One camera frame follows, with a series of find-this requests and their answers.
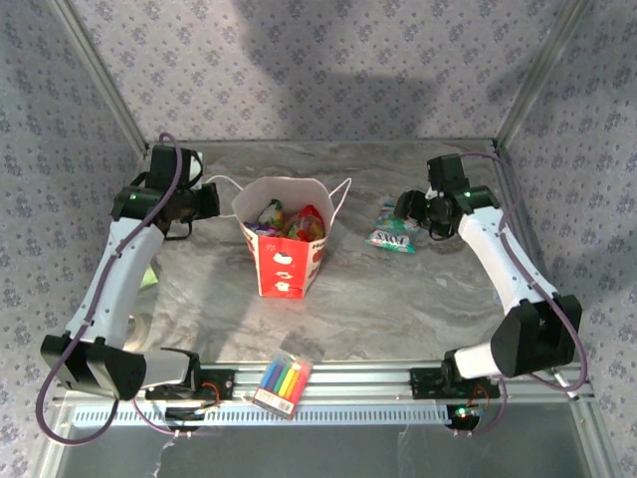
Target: marble surface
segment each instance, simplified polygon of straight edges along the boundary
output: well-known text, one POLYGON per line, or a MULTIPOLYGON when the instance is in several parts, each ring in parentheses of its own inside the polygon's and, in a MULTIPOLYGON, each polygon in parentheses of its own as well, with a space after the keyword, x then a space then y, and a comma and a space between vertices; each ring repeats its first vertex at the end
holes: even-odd
MULTIPOLYGON (((243 143, 202 148, 210 174, 240 184, 265 175, 315 177, 328 189, 353 184, 303 300, 265 299, 234 218, 196 222, 191 238, 162 246, 159 283, 139 293, 130 350, 174 347, 202 360, 261 360, 288 339, 322 359, 440 359, 479 342, 503 318, 496 291, 460 238, 435 243, 421 231, 416 254, 365 244, 382 203, 427 187, 426 160, 453 144, 243 143)), ((466 159, 472 184, 498 194, 487 159, 466 159)), ((217 181, 222 213, 236 189, 217 181)))

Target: wall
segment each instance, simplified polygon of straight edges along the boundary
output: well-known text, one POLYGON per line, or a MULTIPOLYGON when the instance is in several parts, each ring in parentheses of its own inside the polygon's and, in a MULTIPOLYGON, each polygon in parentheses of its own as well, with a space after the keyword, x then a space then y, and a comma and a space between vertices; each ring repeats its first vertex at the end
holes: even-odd
POLYGON ((73 0, 146 139, 493 137, 560 0, 73 0))
POLYGON ((626 476, 637 476, 637 6, 584 19, 509 148, 549 274, 581 335, 626 476))
POLYGON ((37 456, 39 348, 77 308, 135 157, 44 0, 0 2, 0 476, 37 456))

